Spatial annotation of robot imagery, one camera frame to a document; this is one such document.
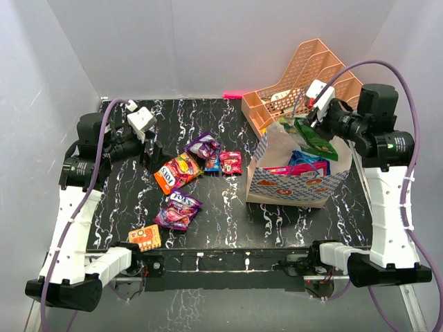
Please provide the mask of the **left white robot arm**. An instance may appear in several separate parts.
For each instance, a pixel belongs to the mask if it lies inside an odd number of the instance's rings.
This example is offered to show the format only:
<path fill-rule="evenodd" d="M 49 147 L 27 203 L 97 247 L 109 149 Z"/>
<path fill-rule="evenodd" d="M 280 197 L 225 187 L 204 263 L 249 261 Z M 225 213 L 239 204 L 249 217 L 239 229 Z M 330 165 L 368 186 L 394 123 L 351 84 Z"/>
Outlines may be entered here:
<path fill-rule="evenodd" d="M 92 312 L 103 288 L 118 274 L 139 274 L 141 251 L 118 241 L 95 261 L 85 262 L 89 231 L 111 164 L 135 156 L 144 158 L 145 142 L 156 118 L 145 107 L 118 125 L 101 113 L 80 117 L 78 140 L 66 151 L 59 179 L 60 206 L 50 248 L 37 279 L 26 283 L 25 294 L 42 306 Z"/>

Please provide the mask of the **green Fox's candy bag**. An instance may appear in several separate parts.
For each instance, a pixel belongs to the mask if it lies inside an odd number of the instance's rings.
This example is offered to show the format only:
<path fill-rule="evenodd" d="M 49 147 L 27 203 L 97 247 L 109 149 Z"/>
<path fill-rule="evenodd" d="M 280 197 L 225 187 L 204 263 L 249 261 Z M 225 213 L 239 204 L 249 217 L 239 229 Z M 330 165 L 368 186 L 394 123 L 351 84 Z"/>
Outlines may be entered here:
<path fill-rule="evenodd" d="M 338 153 L 333 145 L 306 124 L 306 117 L 281 117 L 278 122 L 303 152 L 338 161 Z"/>

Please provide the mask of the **blue checkered paper bag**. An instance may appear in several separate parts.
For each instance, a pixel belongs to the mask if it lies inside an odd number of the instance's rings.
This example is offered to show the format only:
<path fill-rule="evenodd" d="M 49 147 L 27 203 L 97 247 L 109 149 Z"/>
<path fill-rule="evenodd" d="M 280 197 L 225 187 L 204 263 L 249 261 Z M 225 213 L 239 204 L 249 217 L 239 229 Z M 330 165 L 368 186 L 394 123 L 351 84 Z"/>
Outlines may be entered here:
<path fill-rule="evenodd" d="M 264 167 L 288 166 L 292 151 L 300 146 L 278 120 L 270 124 L 260 139 L 247 167 L 246 201 L 272 205 L 321 208 L 335 189 L 347 178 L 352 164 L 350 148 L 341 138 L 331 142 L 338 161 L 326 159 L 326 176 L 285 176 L 263 170 Z"/>

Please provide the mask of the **purple Fox's berries candy bag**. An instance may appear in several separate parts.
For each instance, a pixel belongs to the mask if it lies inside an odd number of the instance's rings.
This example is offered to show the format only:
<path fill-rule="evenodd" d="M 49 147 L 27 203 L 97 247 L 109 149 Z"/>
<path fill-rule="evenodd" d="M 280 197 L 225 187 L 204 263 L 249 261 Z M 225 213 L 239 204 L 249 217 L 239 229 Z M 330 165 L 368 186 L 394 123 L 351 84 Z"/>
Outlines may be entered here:
<path fill-rule="evenodd" d="M 164 228 L 186 231 L 201 205 L 201 201 L 180 189 L 173 188 L 169 195 L 168 206 L 160 210 L 153 222 Z"/>

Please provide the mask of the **orange Fox's fruits candy bag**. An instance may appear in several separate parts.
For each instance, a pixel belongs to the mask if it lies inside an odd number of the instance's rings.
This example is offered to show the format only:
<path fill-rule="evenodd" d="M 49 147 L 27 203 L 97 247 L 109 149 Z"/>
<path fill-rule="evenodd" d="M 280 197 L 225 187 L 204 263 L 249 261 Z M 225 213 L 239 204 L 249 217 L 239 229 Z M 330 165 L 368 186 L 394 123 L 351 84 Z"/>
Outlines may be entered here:
<path fill-rule="evenodd" d="M 187 152 L 183 152 L 166 162 L 154 173 L 154 178 L 163 193 L 169 195 L 173 189 L 183 187 L 202 173 L 203 171 L 196 160 Z"/>

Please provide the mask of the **magenta snack bag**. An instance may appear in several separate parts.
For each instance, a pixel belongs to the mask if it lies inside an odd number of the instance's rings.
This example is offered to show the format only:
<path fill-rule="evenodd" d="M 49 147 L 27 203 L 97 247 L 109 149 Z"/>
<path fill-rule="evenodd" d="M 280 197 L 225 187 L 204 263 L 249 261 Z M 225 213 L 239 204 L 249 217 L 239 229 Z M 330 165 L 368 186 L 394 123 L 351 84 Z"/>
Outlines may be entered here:
<path fill-rule="evenodd" d="M 314 163 L 301 163 L 297 165 L 288 165 L 284 167 L 264 167 L 263 170 L 276 175 L 285 176 L 326 176 L 329 175 L 329 163 L 327 161 L 318 161 Z"/>

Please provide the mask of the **blue M&M's packet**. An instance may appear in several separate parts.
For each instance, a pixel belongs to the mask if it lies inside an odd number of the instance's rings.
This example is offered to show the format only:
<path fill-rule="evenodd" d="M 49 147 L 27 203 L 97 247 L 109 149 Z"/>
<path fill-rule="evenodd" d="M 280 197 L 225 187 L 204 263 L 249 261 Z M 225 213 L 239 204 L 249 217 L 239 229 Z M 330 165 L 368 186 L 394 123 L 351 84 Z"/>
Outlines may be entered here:
<path fill-rule="evenodd" d="M 213 154 L 205 161 L 204 171 L 206 173 L 218 172 L 220 170 L 219 153 Z"/>

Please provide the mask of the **blue snack bag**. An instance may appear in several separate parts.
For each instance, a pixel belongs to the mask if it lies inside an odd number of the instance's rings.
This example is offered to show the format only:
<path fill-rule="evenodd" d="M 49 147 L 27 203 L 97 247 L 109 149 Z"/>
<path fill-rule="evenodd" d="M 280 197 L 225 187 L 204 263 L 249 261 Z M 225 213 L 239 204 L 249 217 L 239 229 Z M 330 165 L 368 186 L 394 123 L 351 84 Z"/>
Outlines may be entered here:
<path fill-rule="evenodd" d="M 323 161 L 326 161 L 326 159 L 321 156 L 315 156 L 300 150 L 294 150 L 292 151 L 292 156 L 289 159 L 288 166 L 299 165 L 303 163 L 316 163 Z"/>

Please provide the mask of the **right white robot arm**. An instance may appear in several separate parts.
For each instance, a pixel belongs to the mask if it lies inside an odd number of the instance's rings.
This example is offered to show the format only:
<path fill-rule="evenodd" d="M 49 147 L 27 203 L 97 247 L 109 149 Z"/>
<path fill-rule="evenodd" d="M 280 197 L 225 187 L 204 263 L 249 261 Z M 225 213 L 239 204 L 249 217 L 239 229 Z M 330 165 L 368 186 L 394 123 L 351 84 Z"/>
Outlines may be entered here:
<path fill-rule="evenodd" d="M 415 142 L 405 131 L 395 129 L 398 93 L 386 84 L 365 84 L 357 109 L 336 98 L 333 87 L 314 80 L 307 90 L 310 126 L 326 140 L 339 137 L 353 142 L 361 157 L 368 183 L 372 215 L 372 245 L 360 250 L 339 242 L 313 242 L 309 268 L 325 274 L 334 267 L 348 275 L 357 288 L 427 283 L 431 269 L 421 265 L 412 228 L 404 225 L 403 212 L 410 213 L 410 185 L 406 172 Z"/>

